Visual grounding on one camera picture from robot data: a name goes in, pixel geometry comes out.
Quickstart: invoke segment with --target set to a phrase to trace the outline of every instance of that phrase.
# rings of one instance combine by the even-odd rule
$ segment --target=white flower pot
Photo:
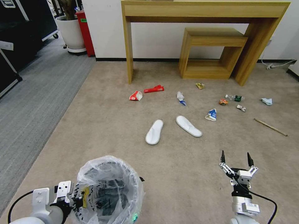
[[[56,18],[56,23],[69,52],[86,51],[77,16],[76,20],[66,20],[65,16],[60,16]]]

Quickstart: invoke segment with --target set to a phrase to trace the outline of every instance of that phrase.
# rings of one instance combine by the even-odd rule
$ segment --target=plastic bottle
[[[225,98],[229,98],[230,100],[237,101],[237,102],[240,102],[245,99],[245,97],[237,96],[237,95],[225,95]]]

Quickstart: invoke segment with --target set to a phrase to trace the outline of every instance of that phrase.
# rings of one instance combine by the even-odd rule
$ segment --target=plastic bag
[[[123,160],[104,156],[81,167],[75,190],[84,192],[83,207],[75,209],[77,223],[132,224],[141,211],[143,184]]]

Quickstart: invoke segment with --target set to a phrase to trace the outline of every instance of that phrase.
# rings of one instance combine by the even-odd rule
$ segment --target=yellow tag
[[[83,208],[87,208],[87,198],[89,195],[89,187],[87,186],[84,190],[84,196],[83,196]]]

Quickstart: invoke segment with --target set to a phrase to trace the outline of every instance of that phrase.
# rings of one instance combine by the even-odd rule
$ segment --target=disposable slipper
[[[157,144],[160,140],[162,127],[163,121],[156,120],[146,134],[145,141],[150,145]]]
[[[194,127],[193,124],[191,124],[191,122],[188,121],[188,119],[184,116],[179,115],[175,120],[182,129],[184,129],[186,132],[193,135],[194,137],[202,136],[202,132],[198,130],[196,127]]]

